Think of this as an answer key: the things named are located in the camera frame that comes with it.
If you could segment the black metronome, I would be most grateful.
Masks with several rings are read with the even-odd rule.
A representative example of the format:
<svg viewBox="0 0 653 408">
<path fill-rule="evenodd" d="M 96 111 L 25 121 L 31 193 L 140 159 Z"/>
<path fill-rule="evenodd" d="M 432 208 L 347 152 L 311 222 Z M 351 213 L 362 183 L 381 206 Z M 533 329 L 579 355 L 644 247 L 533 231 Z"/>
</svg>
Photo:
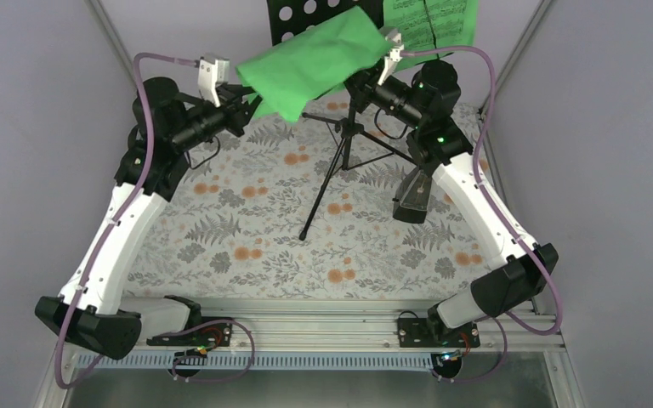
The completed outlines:
<svg viewBox="0 0 653 408">
<path fill-rule="evenodd" d="M 414 168 L 400 183 L 393 199 L 393 219 L 408 224 L 425 222 L 432 187 L 432 178 Z"/>
</svg>

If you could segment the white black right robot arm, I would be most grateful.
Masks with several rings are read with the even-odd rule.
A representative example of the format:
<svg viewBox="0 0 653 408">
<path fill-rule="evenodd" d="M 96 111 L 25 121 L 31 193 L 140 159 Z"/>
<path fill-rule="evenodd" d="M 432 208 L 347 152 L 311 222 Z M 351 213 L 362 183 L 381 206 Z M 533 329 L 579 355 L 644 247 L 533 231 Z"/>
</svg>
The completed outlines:
<svg viewBox="0 0 653 408">
<path fill-rule="evenodd" d="M 446 346 L 465 324 L 498 317 L 551 284 L 556 249 L 538 243 L 499 200 L 475 148 L 451 117 L 461 95 L 451 64 L 431 60 L 406 84 L 386 76 L 378 63 L 350 76 L 345 86 L 358 111 L 375 105 L 411 129 L 406 142 L 415 176 L 428 178 L 452 199 L 490 268 L 429 309 L 426 332 L 432 343 Z"/>
</svg>

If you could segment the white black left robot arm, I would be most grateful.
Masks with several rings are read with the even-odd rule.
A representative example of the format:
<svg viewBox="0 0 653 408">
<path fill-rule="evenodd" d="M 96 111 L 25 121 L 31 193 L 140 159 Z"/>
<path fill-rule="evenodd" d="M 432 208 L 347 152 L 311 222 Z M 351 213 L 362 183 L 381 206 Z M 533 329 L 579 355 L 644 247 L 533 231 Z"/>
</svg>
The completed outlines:
<svg viewBox="0 0 653 408">
<path fill-rule="evenodd" d="M 174 295 L 123 301 L 122 290 L 145 236 L 190 170 L 188 151 L 223 131 L 241 137 L 259 104 L 244 100 L 251 88 L 223 84 L 216 88 L 219 104 L 214 105 L 181 93 L 174 80 L 163 76 L 146 80 L 145 93 L 153 146 L 147 146 L 145 110 L 136 99 L 137 123 L 98 233 L 59 295 L 41 297 L 35 307 L 36 317 L 67 343 L 113 360 L 168 332 L 182 344 L 201 336 L 196 302 Z"/>
</svg>

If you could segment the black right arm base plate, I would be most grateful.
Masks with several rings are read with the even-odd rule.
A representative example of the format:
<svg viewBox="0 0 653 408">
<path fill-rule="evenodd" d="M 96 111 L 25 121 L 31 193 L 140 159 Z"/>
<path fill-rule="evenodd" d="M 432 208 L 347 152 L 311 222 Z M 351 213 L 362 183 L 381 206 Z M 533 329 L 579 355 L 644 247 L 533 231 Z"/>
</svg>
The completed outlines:
<svg viewBox="0 0 653 408">
<path fill-rule="evenodd" d="M 408 315 L 396 321 L 397 335 L 402 348 L 478 348 L 480 335 L 474 322 L 458 328 L 448 328 L 436 320 Z"/>
</svg>

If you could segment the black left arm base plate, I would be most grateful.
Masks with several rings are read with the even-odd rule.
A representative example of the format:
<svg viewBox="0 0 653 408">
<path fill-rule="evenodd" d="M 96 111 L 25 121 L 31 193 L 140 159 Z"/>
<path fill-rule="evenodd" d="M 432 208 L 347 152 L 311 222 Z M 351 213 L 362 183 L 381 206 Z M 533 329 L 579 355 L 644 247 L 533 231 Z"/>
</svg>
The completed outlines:
<svg viewBox="0 0 653 408">
<path fill-rule="evenodd" d="M 184 346 L 187 348 L 228 347 L 233 332 L 233 320 L 227 317 L 202 316 L 200 325 L 193 325 L 195 331 L 178 336 L 159 335 L 148 338 L 149 346 Z"/>
</svg>

